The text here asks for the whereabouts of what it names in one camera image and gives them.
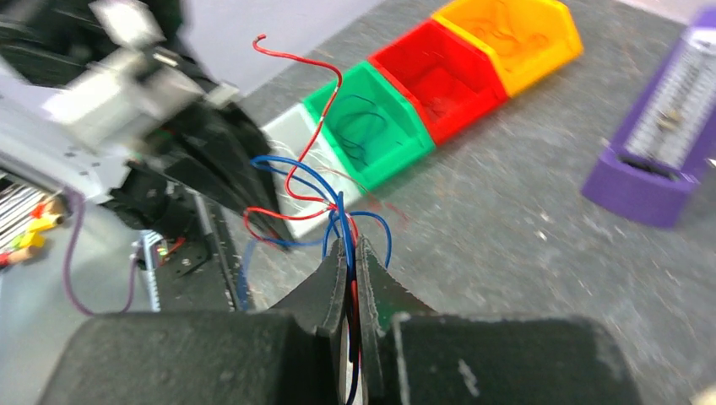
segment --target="purple holder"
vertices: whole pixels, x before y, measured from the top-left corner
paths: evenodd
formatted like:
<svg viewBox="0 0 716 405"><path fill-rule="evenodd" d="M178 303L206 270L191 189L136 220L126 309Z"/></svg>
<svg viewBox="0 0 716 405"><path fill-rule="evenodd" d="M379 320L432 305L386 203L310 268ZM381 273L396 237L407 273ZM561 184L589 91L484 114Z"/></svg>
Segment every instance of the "purple holder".
<svg viewBox="0 0 716 405"><path fill-rule="evenodd" d="M660 228L672 228L676 225L690 196L701 184L701 179L709 169L708 158L716 144L716 108L714 108L713 102L709 101L708 109L702 111L705 118L695 121L702 122L702 124L694 124L696 130L692 133L697 134L696 137L691 137L691 140L679 138L679 141L673 141L680 142L677 146L682 148L682 151L676 151L677 154L681 154L681 157L676 159L678 160L676 164L674 161L664 162L656 159L652 154L647 156L637 154L634 152L633 145L638 134L647 133L637 130L644 128L646 125L644 122L647 122L649 117L653 117L649 115L649 111L653 111L649 108L652 106L653 99L662 100L657 93L666 94L667 90L664 89L669 89L666 85L664 87L660 87L660 85L667 81L672 66L681 58L686 58L686 52L689 49L686 39L691 39L691 35L697 35L695 33L700 36L710 35L710 33L704 34L706 32L704 30L714 30L714 40L716 41L716 8L707 8L699 14L695 22L684 31L682 38L672 48L669 56L651 78L646 89L611 140L610 145L600 155L596 166L584 184L582 194L586 198L616 215L638 223ZM703 45L703 47L709 51L712 49L710 45ZM678 95L676 92L669 94L668 97L671 98L667 99L665 96L663 100L668 100L673 105L675 97ZM663 122L669 124L668 120L659 121L659 124ZM666 124L662 124L658 128L663 129L667 127ZM663 136L665 132L656 133ZM658 148L663 154L663 142L659 143Z"/></svg>

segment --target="purple container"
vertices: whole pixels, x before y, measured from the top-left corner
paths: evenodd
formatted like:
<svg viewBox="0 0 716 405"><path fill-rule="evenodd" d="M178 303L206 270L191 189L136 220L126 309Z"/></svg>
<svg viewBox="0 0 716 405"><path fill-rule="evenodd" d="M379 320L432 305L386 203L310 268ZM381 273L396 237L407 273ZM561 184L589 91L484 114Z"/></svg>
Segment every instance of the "purple container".
<svg viewBox="0 0 716 405"><path fill-rule="evenodd" d="M716 8L684 30L582 189L626 219L673 228L716 144Z"/></svg>

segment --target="gray table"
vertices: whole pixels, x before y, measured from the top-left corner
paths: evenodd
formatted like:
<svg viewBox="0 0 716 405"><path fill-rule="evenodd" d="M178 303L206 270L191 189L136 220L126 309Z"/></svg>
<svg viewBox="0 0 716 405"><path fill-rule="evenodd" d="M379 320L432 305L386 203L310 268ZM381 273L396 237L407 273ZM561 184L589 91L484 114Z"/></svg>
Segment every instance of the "gray table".
<svg viewBox="0 0 716 405"><path fill-rule="evenodd" d="M443 3L387 0L312 56L349 68ZM440 311L592 316L618 339L646 403L687 403L716 382L716 182L672 232L631 224L579 194L680 27L607 0L565 3L586 54L378 192L410 216L394 226L390 271ZM294 66L243 104L267 122L329 79ZM380 229L360 227L384 251ZM317 249L260 248L249 280L270 305L318 258Z"/></svg>

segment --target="yellow bin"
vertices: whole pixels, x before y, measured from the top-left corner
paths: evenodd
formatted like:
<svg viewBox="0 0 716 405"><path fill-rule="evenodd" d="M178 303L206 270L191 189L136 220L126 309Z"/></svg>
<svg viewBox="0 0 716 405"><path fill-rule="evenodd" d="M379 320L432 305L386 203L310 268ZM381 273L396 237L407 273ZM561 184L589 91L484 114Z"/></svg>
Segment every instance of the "yellow bin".
<svg viewBox="0 0 716 405"><path fill-rule="evenodd" d="M510 96L584 52L569 9L554 0L456 0L432 18L481 49Z"/></svg>

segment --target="plastic bin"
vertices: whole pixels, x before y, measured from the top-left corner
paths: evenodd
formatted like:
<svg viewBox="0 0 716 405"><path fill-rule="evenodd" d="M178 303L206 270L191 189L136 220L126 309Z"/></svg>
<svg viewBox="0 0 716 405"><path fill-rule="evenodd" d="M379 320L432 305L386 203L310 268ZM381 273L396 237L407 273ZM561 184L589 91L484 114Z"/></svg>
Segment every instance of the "plastic bin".
<svg viewBox="0 0 716 405"><path fill-rule="evenodd" d="M268 138L268 144L271 146L274 155L298 159L298 156L311 139L311 135L316 131L316 124L308 114L308 111L306 111L304 105L297 104L266 124L262 129ZM303 160L303 163L316 170L336 192L344 193L344 205L346 207L361 198L361 192L353 181L335 173L338 172L347 175L345 167L341 164L334 153L334 149L328 144L328 141L322 134L318 135L318 139L313 144L311 151ZM291 165L280 163L272 163L271 165L276 169L286 172L291 169ZM319 190L324 191L324 188L303 170L297 170L294 176L299 176L301 179L316 185ZM283 214L300 217L316 213L326 207L325 204L320 202L301 201L289 197L284 189L285 176L276 174L275 178L277 184L276 192L279 195L279 204ZM291 180L290 189L301 196L320 197L310 187L301 184L295 179ZM325 213L314 219L288 221L288 225L293 236L301 238L314 228L326 223L327 219L328 213Z"/></svg>
<svg viewBox="0 0 716 405"><path fill-rule="evenodd" d="M554 0L456 0L432 18L486 53L510 96L584 49L569 9Z"/></svg>
<svg viewBox="0 0 716 405"><path fill-rule="evenodd" d="M304 100L316 122L334 88L335 81ZM368 190L435 148L415 108L369 62L344 74L323 128L349 175Z"/></svg>
<svg viewBox="0 0 716 405"><path fill-rule="evenodd" d="M436 145L507 100L487 55L433 20L368 61L412 103Z"/></svg>

